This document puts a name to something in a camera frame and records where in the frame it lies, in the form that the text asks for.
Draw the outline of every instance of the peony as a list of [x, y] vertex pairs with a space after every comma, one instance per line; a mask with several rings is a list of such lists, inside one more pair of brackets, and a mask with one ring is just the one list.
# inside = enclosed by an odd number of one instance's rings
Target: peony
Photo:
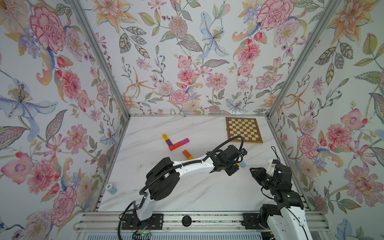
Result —
[[200, 100], [197, 99], [190, 99], [184, 104], [184, 109], [189, 112], [196, 110], [198, 107], [200, 107]]
[[168, 96], [174, 89], [172, 87], [172, 83], [167, 81], [166, 83], [159, 84], [159, 93], [164, 96]]
[[362, 115], [358, 108], [353, 109], [348, 114], [344, 115], [340, 120], [350, 129], [358, 129], [364, 127], [364, 123], [362, 122]]
[[188, 68], [191, 63], [192, 59], [189, 59], [186, 56], [179, 56], [179, 63], [177, 65], [179, 68]]
[[107, 81], [104, 79], [103, 82], [96, 85], [97, 87], [97, 96], [96, 99], [99, 100], [99, 102], [103, 103], [103, 106], [106, 107], [108, 104], [108, 84]]
[[35, 15], [29, 18], [31, 28], [40, 45], [54, 53], [63, 50], [65, 31], [60, 18], [46, 7], [35, 7]]
[[79, 187], [77, 188], [77, 201], [80, 204], [84, 204], [88, 201], [89, 195], [92, 191], [92, 181], [87, 175], [81, 177]]
[[22, 184], [31, 170], [31, 159], [28, 154], [23, 154], [19, 159], [9, 161], [1, 168], [1, 172], [12, 182]]
[[81, 91], [80, 78], [70, 70], [65, 71], [61, 77], [61, 88], [67, 97], [76, 99]]
[[313, 135], [315, 129], [317, 127], [317, 120], [313, 118], [306, 117], [300, 123], [301, 131], [307, 135]]
[[253, 69], [254, 64], [243, 64], [239, 70], [237, 71], [238, 76], [243, 75], [244, 77], [248, 77], [251, 73], [251, 70]]
[[317, 149], [319, 145], [316, 143], [316, 139], [310, 135], [304, 134], [299, 138], [300, 150], [309, 159], [313, 159], [319, 155]]
[[308, 176], [311, 179], [317, 177], [319, 174], [316, 164], [311, 159], [301, 157], [299, 166], [303, 172], [303, 175]]
[[225, 77], [222, 73], [218, 74], [218, 73], [215, 73], [215, 75], [210, 75], [208, 78], [207, 78], [207, 83], [206, 85], [210, 88], [212, 87], [213, 89], [215, 89], [216, 91], [220, 90], [220, 89], [223, 89], [224, 87], [227, 84], [227, 77]]
[[352, 141], [352, 132], [341, 123], [328, 127], [327, 137], [336, 147], [346, 147]]
[[177, 74], [177, 78], [180, 79], [180, 81], [185, 83], [189, 83], [190, 81], [192, 81], [194, 77], [195, 77], [195, 73], [191, 68], [183, 68]]
[[72, 126], [72, 131], [67, 131], [69, 137], [63, 139], [66, 142], [66, 148], [68, 150], [72, 149], [72, 155], [79, 153], [79, 149], [88, 146], [87, 140], [88, 135], [87, 130], [83, 128], [83, 125]]
[[182, 104], [189, 100], [189, 93], [184, 90], [177, 90], [169, 95], [169, 100], [175, 104]]
[[217, 105], [212, 105], [209, 107], [209, 114], [219, 114], [220, 113], [220, 107]]
[[35, 163], [31, 169], [31, 177], [28, 177], [27, 185], [29, 192], [38, 194], [39, 191], [44, 192], [53, 182], [55, 177], [55, 166], [53, 162], [43, 159], [41, 162]]
[[76, 204], [76, 190], [68, 186], [65, 191], [60, 191], [53, 202], [51, 211], [52, 224], [60, 227], [71, 216]]
[[375, 203], [383, 203], [383, 195], [380, 193], [383, 189], [383, 184], [376, 182], [379, 178], [376, 174], [369, 174], [369, 168], [366, 165], [363, 167], [353, 166], [352, 171], [345, 169], [344, 178], [349, 181], [347, 184], [347, 194], [351, 197], [356, 197], [359, 203], [362, 203], [362, 197], [365, 199], [365, 204], [374, 207]]
[[25, 240], [41, 240], [51, 230], [51, 210], [35, 212], [30, 215], [26, 221], [26, 227], [23, 232]]
[[182, 37], [188, 31], [187, 22], [182, 17], [173, 17], [168, 24], [171, 32], [177, 37]]
[[295, 4], [291, 0], [267, 0], [256, 23], [261, 23], [260, 29], [271, 30], [283, 24], [290, 17]]
[[83, 43], [75, 29], [70, 27], [66, 29], [65, 46], [78, 61], [81, 61], [83, 57]]
[[260, 56], [261, 50], [259, 50], [259, 45], [255, 43], [251, 43], [248, 45], [245, 45], [239, 53], [238, 60], [241, 63], [251, 63], [253, 62], [258, 56]]
[[299, 21], [291, 19], [280, 25], [274, 31], [273, 44], [275, 46], [284, 44], [291, 40], [300, 27]]
[[279, 81], [282, 77], [282, 74], [275, 74], [272, 71], [267, 71], [266, 73], [264, 73], [263, 76], [259, 76], [256, 78], [256, 89], [267, 88], [273, 85], [275, 82]]
[[86, 112], [85, 109], [91, 106], [91, 101], [89, 100], [88, 94], [85, 92], [85, 90], [81, 91], [77, 99], [79, 100], [80, 109], [83, 112]]

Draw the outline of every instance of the red berry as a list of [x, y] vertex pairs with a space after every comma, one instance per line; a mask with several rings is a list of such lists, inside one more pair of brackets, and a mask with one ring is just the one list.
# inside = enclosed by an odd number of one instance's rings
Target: red berry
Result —
[[63, 75], [63, 72], [60, 71], [60, 70], [55, 72], [55, 76], [56, 76], [57, 79], [60, 79], [62, 75]]

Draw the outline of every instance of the blue lily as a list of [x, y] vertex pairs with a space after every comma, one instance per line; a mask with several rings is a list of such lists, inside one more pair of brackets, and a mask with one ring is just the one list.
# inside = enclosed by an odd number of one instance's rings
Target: blue lily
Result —
[[119, 130], [116, 130], [116, 132], [115, 132], [114, 134], [112, 134], [111, 129], [108, 128], [108, 133], [107, 133], [107, 136], [108, 136], [108, 137], [106, 137], [106, 136], [102, 136], [102, 137], [100, 138], [100, 142], [101, 142], [102, 144], [104, 144], [104, 145], [108, 145], [108, 144], [111, 144], [111, 143], [112, 143], [113, 145], [116, 145], [117, 142], [116, 142], [115, 138], [116, 138], [116, 136], [118, 135], [118, 132], [119, 132]]
[[245, 110], [244, 108], [240, 108], [242, 103], [241, 101], [238, 101], [237, 103], [233, 103], [232, 99], [226, 99], [225, 101], [227, 102], [227, 107], [229, 107], [229, 110], [234, 111], [235, 114], [237, 114], [238, 112], [244, 114], [249, 111]]
[[204, 53], [197, 56], [198, 58], [206, 58], [208, 57], [209, 51], [212, 48], [215, 48], [215, 52], [219, 56], [227, 56], [229, 53], [225, 51], [225, 48], [222, 46], [219, 46], [217, 42], [220, 41], [220, 39], [224, 35], [224, 27], [221, 26], [219, 30], [212, 30], [212, 33], [210, 32], [210, 26], [211, 26], [211, 17], [208, 13], [202, 12], [201, 13], [201, 24], [200, 24], [200, 32], [203, 34], [203, 41], [207, 44], [207, 49]]
[[8, 95], [11, 95], [12, 99], [6, 98], [0, 95], [0, 109], [4, 110], [7, 118], [14, 118], [15, 116], [21, 116], [28, 120], [31, 128], [28, 134], [28, 142], [33, 141], [40, 132], [40, 128], [37, 125], [34, 117], [37, 113], [48, 114], [55, 110], [57, 102], [42, 101], [39, 103], [30, 103], [32, 97], [27, 85], [13, 79], [14, 85], [8, 85]]

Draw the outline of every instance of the black knob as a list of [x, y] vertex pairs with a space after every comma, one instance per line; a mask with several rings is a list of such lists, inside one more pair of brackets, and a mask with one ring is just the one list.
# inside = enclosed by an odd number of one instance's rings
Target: black knob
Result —
[[183, 219], [181, 220], [181, 222], [183, 223], [183, 226], [185, 227], [189, 227], [192, 223], [192, 218], [188, 215], [185, 215], [183, 217]]

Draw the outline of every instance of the pink flower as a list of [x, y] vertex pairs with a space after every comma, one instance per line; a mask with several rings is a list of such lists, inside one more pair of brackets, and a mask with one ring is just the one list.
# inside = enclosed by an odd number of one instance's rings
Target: pink flower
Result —
[[169, 95], [169, 100], [175, 104], [182, 104], [189, 100], [189, 93], [184, 90], [177, 90]]
[[251, 63], [251, 64], [248, 64], [248, 63], [243, 64], [243, 65], [239, 68], [239, 70], [237, 71], [238, 75], [241, 74], [241, 75], [243, 75], [244, 77], [248, 77], [249, 74], [251, 73], [251, 70], [253, 69], [253, 66], [254, 66], [253, 63]]
[[12, 182], [22, 184], [31, 170], [31, 159], [28, 154], [23, 154], [19, 159], [9, 161], [1, 168], [1, 172]]
[[76, 99], [81, 91], [80, 78], [70, 70], [65, 71], [61, 77], [61, 88], [67, 97]]
[[264, 73], [263, 76], [259, 76], [256, 78], [256, 82], [258, 83], [256, 85], [256, 89], [267, 88], [275, 82], [279, 81], [282, 77], [282, 74], [275, 74], [272, 71], [267, 71], [266, 73]]
[[164, 1], [161, 1], [161, 0], [151, 0], [152, 2], [148, 2], [148, 5], [149, 6], [153, 6], [151, 7], [151, 9], [157, 7], [158, 9], [160, 9], [160, 5], [164, 5], [166, 4], [167, 2], [164, 2]]
[[294, 7], [291, 0], [267, 0], [257, 15], [256, 23], [261, 23], [260, 29], [277, 28], [288, 20]]
[[64, 142], [66, 142], [66, 148], [68, 150], [72, 149], [71, 153], [72, 155], [79, 153], [79, 149], [88, 146], [87, 140], [88, 135], [87, 130], [83, 128], [83, 125], [77, 125], [71, 127], [72, 131], [67, 131], [67, 134], [69, 137], [65, 137], [63, 139]]
[[259, 45], [251, 43], [245, 45], [240, 50], [238, 59], [241, 63], [251, 63], [260, 55], [260, 52], [261, 50], [259, 50]]
[[108, 98], [109, 98], [107, 81], [104, 79], [103, 82], [97, 84], [96, 87], [97, 87], [96, 99], [99, 100], [99, 102], [102, 102], [103, 106], [106, 107], [108, 104]]
[[171, 32], [177, 37], [184, 36], [188, 31], [187, 22], [182, 17], [174, 17], [169, 21], [168, 24]]
[[358, 129], [364, 127], [364, 123], [362, 122], [362, 115], [358, 108], [353, 109], [348, 114], [344, 115], [340, 120], [350, 129]]
[[369, 157], [375, 157], [375, 154], [373, 154], [373, 153], [364, 153], [365, 151], [368, 150], [368, 148], [369, 148], [368, 145], [364, 145], [364, 146], [361, 147], [361, 149], [359, 149], [359, 141], [355, 141], [355, 147], [352, 147], [349, 144], [348, 144], [348, 147], [349, 147], [349, 149], [352, 152], [356, 153], [355, 155], [353, 155], [354, 159], [356, 159], [357, 157], [360, 156], [360, 159], [364, 163], [365, 166], [368, 166], [367, 162], [369, 164], [371, 164], [372, 166], [376, 165], [376, 163], [374, 161], [369, 159]]
[[53, 182], [55, 177], [55, 166], [53, 162], [43, 159], [41, 162], [35, 163], [31, 169], [31, 177], [28, 177], [27, 185], [29, 192], [38, 194], [39, 191], [44, 192]]
[[307, 135], [313, 135], [315, 129], [317, 127], [317, 120], [313, 118], [306, 117], [300, 123], [301, 131]]
[[59, 136], [57, 137], [57, 141], [56, 141], [56, 137], [53, 136], [52, 137], [52, 143], [53, 144], [50, 144], [49, 142], [47, 144], [45, 144], [45, 146], [51, 150], [49, 150], [48, 152], [45, 152], [44, 157], [46, 157], [50, 154], [52, 154], [51, 159], [56, 157], [56, 153], [61, 152], [61, 149], [59, 149], [59, 146], [63, 143], [63, 141], [64, 141], [64, 139], [61, 140], [61, 134], [59, 134]]
[[242, 79], [237, 83], [237, 88], [240, 88], [241, 90], [248, 89], [249, 85]]
[[183, 68], [177, 74], [177, 78], [180, 79], [180, 81], [185, 83], [192, 81], [194, 77], [195, 77], [195, 73], [191, 68]]
[[273, 59], [273, 67], [274, 68], [279, 68], [281, 65], [281, 57]]
[[81, 58], [83, 57], [83, 44], [80, 40], [79, 34], [75, 29], [66, 29], [65, 46], [78, 61], [81, 61]]
[[300, 27], [299, 21], [294, 18], [286, 21], [274, 30], [273, 44], [275, 46], [290, 41]]
[[226, 84], [227, 84], [227, 77], [225, 77], [222, 73], [220, 74], [215, 73], [215, 75], [211, 74], [207, 78], [207, 83], [206, 83], [206, 85], [209, 88], [212, 87], [216, 91], [223, 89], [224, 88], [223, 86], [225, 86]]
[[91, 119], [97, 122], [101, 118], [101, 112], [99, 110], [91, 110]]
[[366, 165], [363, 167], [353, 166], [352, 171], [345, 169], [344, 178], [349, 181], [347, 184], [347, 194], [351, 197], [356, 197], [359, 203], [362, 203], [364, 196], [365, 204], [374, 207], [375, 203], [383, 203], [383, 195], [380, 193], [384, 189], [384, 185], [376, 182], [379, 177], [376, 174], [368, 176], [369, 168]]
[[210, 72], [212, 72], [212, 69], [208, 70], [208, 67], [204, 68], [203, 66], [201, 66], [200, 69], [196, 68], [196, 71], [197, 71], [196, 75], [201, 75], [204, 77], [204, 73], [210, 73]]
[[179, 68], [188, 68], [191, 65], [192, 59], [187, 58], [186, 56], [179, 56]]
[[65, 31], [59, 17], [46, 7], [35, 7], [35, 15], [29, 18], [33, 33], [40, 45], [54, 53], [63, 50], [65, 45]]
[[83, 112], [86, 112], [86, 108], [89, 108], [91, 106], [91, 101], [88, 98], [88, 94], [85, 92], [85, 90], [81, 91], [79, 94], [79, 97], [77, 98], [79, 101], [80, 109]]
[[60, 191], [53, 202], [51, 211], [52, 223], [60, 227], [71, 216], [76, 205], [76, 190], [68, 186], [65, 191]]
[[99, 37], [99, 33], [95, 33], [95, 37], [99, 43], [107, 43], [103, 41], [105, 39], [104, 36]]
[[305, 154], [307, 158], [314, 159], [315, 157], [319, 156], [319, 152], [317, 151], [319, 145], [316, 143], [316, 139], [310, 135], [302, 135], [299, 138], [299, 143], [301, 152]]
[[352, 132], [341, 123], [328, 127], [327, 137], [330, 143], [337, 147], [346, 147], [352, 141]]
[[138, 58], [136, 60], [136, 64], [137, 66], [141, 69], [143, 68], [144, 70], [146, 70], [147, 68], [151, 68], [151, 66], [149, 65], [149, 63], [147, 63], [146, 61], [144, 61], [144, 59], [141, 59], [141, 58]]

